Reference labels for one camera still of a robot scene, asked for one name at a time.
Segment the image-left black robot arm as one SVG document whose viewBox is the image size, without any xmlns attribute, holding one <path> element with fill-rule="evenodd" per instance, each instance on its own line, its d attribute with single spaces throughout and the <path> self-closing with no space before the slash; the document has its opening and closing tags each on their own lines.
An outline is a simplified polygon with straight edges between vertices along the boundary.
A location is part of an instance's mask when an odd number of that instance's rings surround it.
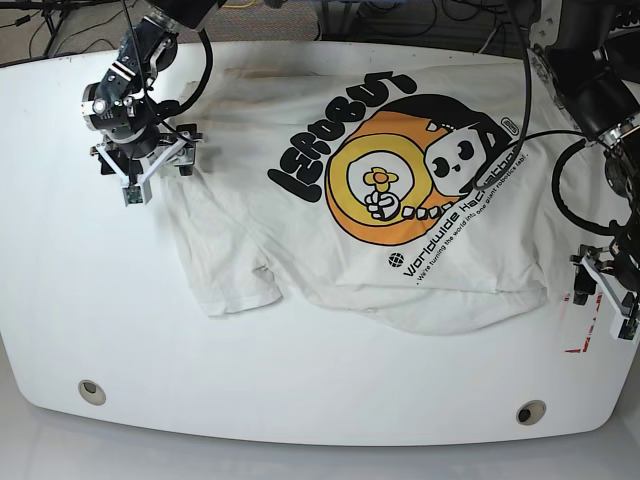
<svg viewBox="0 0 640 480">
<path fill-rule="evenodd" d="M 214 54 L 205 29 L 206 19 L 224 1 L 151 1 L 150 12 L 138 23 L 126 14 L 128 30 L 117 58 L 103 78 L 86 87 L 81 113 L 102 140 L 90 150 L 103 175 L 120 181 L 124 204 L 152 199 L 151 178 L 173 165 L 181 176 L 193 174 L 197 144 L 203 140 L 196 124 L 172 126 L 168 120 L 186 113 L 205 91 L 213 71 Z M 205 65 L 195 90 L 184 100 L 157 102 L 150 92 L 160 72 L 172 65 L 183 29 L 198 34 Z"/>
</svg>

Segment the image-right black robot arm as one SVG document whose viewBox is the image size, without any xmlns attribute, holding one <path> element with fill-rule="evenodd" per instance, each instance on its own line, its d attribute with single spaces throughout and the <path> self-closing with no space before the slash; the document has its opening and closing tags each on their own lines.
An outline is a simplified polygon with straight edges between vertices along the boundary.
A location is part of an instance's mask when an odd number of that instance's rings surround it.
<svg viewBox="0 0 640 480">
<path fill-rule="evenodd" d="M 627 68 L 616 64 L 606 43 L 619 10 L 633 1 L 537 1 L 529 42 L 550 77 L 557 99 L 578 127 L 578 142 L 562 152 L 554 166 L 551 192 L 564 217 L 592 234 L 610 238 L 606 247 L 580 246 L 574 302 L 585 304 L 601 289 L 616 312 L 611 334 L 618 340 L 639 337 L 639 102 L 624 84 Z M 564 166 L 588 142 L 604 149 L 605 179 L 627 200 L 629 219 L 602 226 L 570 211 L 561 196 Z"/>
</svg>

